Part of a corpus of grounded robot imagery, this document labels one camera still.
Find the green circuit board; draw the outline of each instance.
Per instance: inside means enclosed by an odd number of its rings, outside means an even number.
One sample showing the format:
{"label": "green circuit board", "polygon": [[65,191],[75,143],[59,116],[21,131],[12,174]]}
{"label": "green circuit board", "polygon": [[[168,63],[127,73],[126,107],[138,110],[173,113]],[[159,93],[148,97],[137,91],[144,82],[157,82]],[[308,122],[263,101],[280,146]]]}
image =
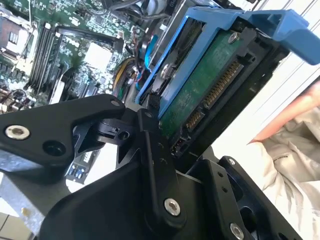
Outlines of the green circuit board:
{"label": "green circuit board", "polygon": [[228,43],[232,32],[220,31],[177,96],[160,119],[162,134],[170,138],[186,122],[242,40]]}
{"label": "green circuit board", "polygon": [[[1,0],[13,13],[18,13],[20,16],[29,18],[29,1],[28,0]],[[87,9],[102,10],[102,4],[98,0],[31,0],[31,18],[38,26],[38,32],[43,28],[44,23],[48,23],[53,28],[54,26],[70,26],[84,30],[91,30],[96,33],[102,33],[112,37],[122,38],[125,44],[134,49],[135,42],[139,41],[144,29],[130,21],[127,16],[112,12],[103,16],[92,15]],[[86,53],[89,49],[92,40],[74,36],[64,36],[56,65],[64,65],[64,71],[70,67],[79,68],[83,65]],[[104,79],[102,82],[101,91],[112,89],[112,78],[116,67],[126,58],[131,55],[123,49],[122,52],[116,52],[112,46],[105,44],[105,48],[109,49],[112,57],[109,60],[105,72],[94,73],[93,79]],[[87,70],[80,67],[79,86],[86,84]]]}

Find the fabric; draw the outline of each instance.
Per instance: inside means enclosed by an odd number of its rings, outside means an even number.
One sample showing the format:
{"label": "fabric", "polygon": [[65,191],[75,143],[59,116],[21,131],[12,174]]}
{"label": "fabric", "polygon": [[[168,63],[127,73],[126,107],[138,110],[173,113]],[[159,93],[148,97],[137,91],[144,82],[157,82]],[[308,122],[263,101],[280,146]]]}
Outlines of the fabric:
{"label": "fabric", "polygon": [[234,158],[304,240],[320,240],[320,110]]}

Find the screw hole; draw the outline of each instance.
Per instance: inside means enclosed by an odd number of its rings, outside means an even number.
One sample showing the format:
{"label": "screw hole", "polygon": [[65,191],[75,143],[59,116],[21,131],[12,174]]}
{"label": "screw hole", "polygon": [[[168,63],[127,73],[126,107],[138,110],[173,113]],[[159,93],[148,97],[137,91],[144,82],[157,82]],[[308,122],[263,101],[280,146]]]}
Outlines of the screw hole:
{"label": "screw hole", "polygon": [[118,138],[120,140],[126,140],[129,138],[129,136],[130,136],[130,134],[127,131],[123,131],[123,132],[119,133]]}
{"label": "screw hole", "polygon": [[145,114],[147,117],[149,117],[149,118],[152,118],[152,117],[153,117],[152,114],[151,114],[150,112],[148,112],[148,111],[146,111],[144,114]]}
{"label": "screw hole", "polygon": [[281,232],[279,232],[279,238],[281,239],[281,240],[289,240],[284,234],[282,234]]}
{"label": "screw hole", "polygon": [[14,129],[12,129],[12,133],[20,136],[20,135],[24,134],[25,132],[20,128],[14,128]]}
{"label": "screw hole", "polygon": [[158,147],[161,148],[161,149],[165,148],[161,142],[158,142]]}
{"label": "screw hole", "polygon": [[56,140],[46,141],[42,145],[43,150],[50,156],[61,157],[66,153],[66,147],[61,142]]}

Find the blue plastic handle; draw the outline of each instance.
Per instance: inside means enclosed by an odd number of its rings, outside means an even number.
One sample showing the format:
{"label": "blue plastic handle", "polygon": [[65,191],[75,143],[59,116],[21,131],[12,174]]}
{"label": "blue plastic handle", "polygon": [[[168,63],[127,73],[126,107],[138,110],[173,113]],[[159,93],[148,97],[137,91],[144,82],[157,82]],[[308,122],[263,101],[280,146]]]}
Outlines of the blue plastic handle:
{"label": "blue plastic handle", "polygon": [[240,16],[311,65],[320,63],[320,39],[293,10],[246,11]]}

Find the motherboard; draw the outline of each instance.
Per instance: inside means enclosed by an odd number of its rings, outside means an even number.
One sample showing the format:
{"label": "motherboard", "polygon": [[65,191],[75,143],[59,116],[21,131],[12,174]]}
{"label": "motherboard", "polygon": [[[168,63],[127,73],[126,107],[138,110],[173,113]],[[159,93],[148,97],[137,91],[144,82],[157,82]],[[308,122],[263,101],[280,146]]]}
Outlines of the motherboard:
{"label": "motherboard", "polygon": [[[92,11],[88,11],[88,9],[93,11],[102,9],[102,3],[97,0],[31,0],[30,3],[28,0],[3,0],[2,4],[20,18],[29,20],[31,17],[32,24],[36,29],[29,30],[33,43],[31,41],[28,44],[24,58],[19,56],[11,63],[10,61],[3,63],[6,67],[0,68],[1,87],[5,86],[9,92],[24,88],[28,97],[36,99],[36,106],[50,103],[48,98],[50,91],[42,91],[40,85],[39,87],[36,85],[32,90],[27,90],[30,85],[34,84],[30,83],[33,80],[29,78],[30,76],[33,78],[34,70],[32,68],[35,68],[35,58],[38,54],[37,51],[39,51],[37,49],[44,49],[48,45],[50,48],[47,48],[51,52],[54,50],[54,46],[52,47],[50,42],[40,44],[40,41],[43,41],[41,39],[43,38],[43,30],[50,32],[47,34],[58,39],[58,44],[56,53],[53,54],[54,57],[49,60],[47,60],[48,56],[44,58],[45,62],[48,61],[45,67],[52,68],[49,71],[52,76],[47,76],[48,73],[44,71],[41,81],[45,77],[48,78],[48,81],[60,78],[63,73],[72,69],[72,82],[68,83],[70,84],[69,93],[73,95],[71,99],[86,97],[88,88],[92,86],[95,88],[95,94],[112,93],[115,70],[124,60],[132,57],[136,43],[145,33],[144,29],[121,12],[93,14]],[[123,39],[123,49],[116,50],[110,44],[90,38],[59,34],[55,32],[55,28],[58,26],[73,27]]]}

